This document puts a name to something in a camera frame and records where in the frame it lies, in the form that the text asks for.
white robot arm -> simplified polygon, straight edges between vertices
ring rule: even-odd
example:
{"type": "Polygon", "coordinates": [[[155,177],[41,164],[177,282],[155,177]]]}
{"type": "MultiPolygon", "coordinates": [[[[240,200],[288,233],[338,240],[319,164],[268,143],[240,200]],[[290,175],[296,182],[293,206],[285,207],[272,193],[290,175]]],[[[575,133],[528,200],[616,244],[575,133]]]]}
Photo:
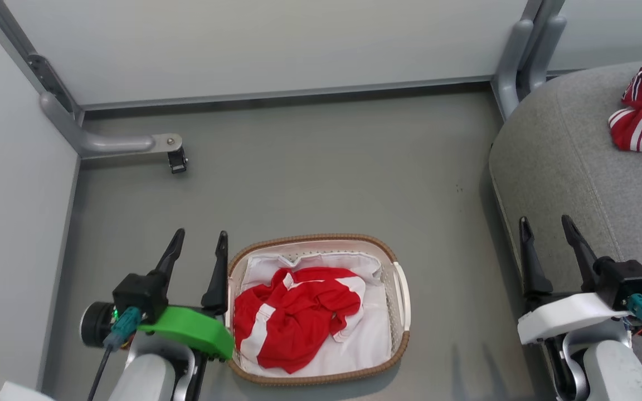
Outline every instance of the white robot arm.
{"type": "Polygon", "coordinates": [[[558,401],[642,400],[642,364],[631,348],[632,336],[642,334],[642,265],[596,258],[571,218],[561,220],[581,269],[582,292],[553,292],[522,218],[527,313],[517,324],[519,338],[542,346],[558,401]]]}
{"type": "Polygon", "coordinates": [[[222,231],[217,241],[217,262],[201,307],[168,305],[168,284],[184,238],[185,231],[178,230],[153,271],[129,274],[113,291],[114,302],[95,302],[81,317],[82,342],[106,350],[89,401],[107,355],[125,340],[128,360],[110,401],[197,401],[207,362],[231,358],[234,339],[217,320],[227,311],[227,233],[222,231]],[[111,336],[131,309],[140,312],[141,320],[111,347],[111,336]]]}

gray cushion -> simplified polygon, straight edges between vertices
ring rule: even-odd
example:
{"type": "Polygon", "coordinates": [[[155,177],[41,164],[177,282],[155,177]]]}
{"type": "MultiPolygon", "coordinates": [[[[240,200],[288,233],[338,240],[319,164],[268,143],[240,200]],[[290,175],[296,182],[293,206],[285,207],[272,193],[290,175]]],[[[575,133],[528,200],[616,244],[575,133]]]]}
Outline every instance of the gray cushion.
{"type": "MultiPolygon", "coordinates": [[[[519,261],[520,216],[556,291],[581,284],[561,215],[570,215],[598,256],[642,263],[642,153],[614,146],[608,118],[639,64],[580,71],[527,96],[489,158],[494,189],[519,261]]],[[[635,350],[642,361],[642,339],[635,350]]]]}

white panel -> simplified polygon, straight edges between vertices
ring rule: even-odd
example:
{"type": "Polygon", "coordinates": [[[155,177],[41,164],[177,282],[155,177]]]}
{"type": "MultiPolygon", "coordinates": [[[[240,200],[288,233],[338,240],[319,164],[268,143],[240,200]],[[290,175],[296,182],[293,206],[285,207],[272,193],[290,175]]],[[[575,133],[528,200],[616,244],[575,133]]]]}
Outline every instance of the white panel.
{"type": "Polygon", "coordinates": [[[527,0],[7,0],[79,104],[494,74],[527,0]]]}
{"type": "Polygon", "coordinates": [[[642,0],[566,0],[560,14],[568,24],[550,71],[642,61],[642,0]]]}
{"type": "Polygon", "coordinates": [[[77,163],[0,45],[0,388],[40,380],[77,163]]]}

woven basket rim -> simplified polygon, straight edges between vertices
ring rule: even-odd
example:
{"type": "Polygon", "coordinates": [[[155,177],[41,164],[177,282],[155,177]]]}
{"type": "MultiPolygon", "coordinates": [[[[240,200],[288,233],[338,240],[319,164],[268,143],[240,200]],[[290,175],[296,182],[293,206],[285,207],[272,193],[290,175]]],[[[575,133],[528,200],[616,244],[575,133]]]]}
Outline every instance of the woven basket rim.
{"type": "MultiPolygon", "coordinates": [[[[280,244],[303,243],[309,241],[365,241],[367,243],[374,244],[378,248],[382,249],[391,262],[397,262],[395,254],[383,241],[380,241],[380,239],[372,236],[366,236],[366,234],[311,234],[310,236],[285,237],[251,244],[250,246],[247,246],[247,248],[242,249],[242,251],[239,251],[234,259],[232,259],[232,262],[230,262],[230,264],[227,266],[227,275],[231,276],[232,271],[234,271],[239,261],[241,261],[242,258],[247,256],[249,253],[258,251],[259,249],[263,248],[279,246],[280,244]]],[[[400,345],[398,345],[397,351],[395,351],[395,353],[385,363],[382,363],[381,365],[378,365],[374,368],[347,371],[346,373],[337,373],[335,375],[309,376],[308,378],[267,378],[266,376],[252,375],[250,373],[247,373],[242,369],[242,367],[237,364],[237,362],[234,361],[234,359],[230,359],[229,361],[227,361],[227,363],[229,364],[230,368],[232,368],[232,371],[234,371],[234,373],[236,373],[238,376],[245,380],[249,380],[252,383],[257,383],[258,385],[301,386],[337,383],[367,378],[368,376],[378,375],[379,373],[383,373],[383,371],[389,370],[400,361],[400,358],[402,358],[403,353],[405,353],[405,350],[408,346],[408,341],[410,341],[409,330],[403,332],[403,336],[400,340],[400,345]]]]}

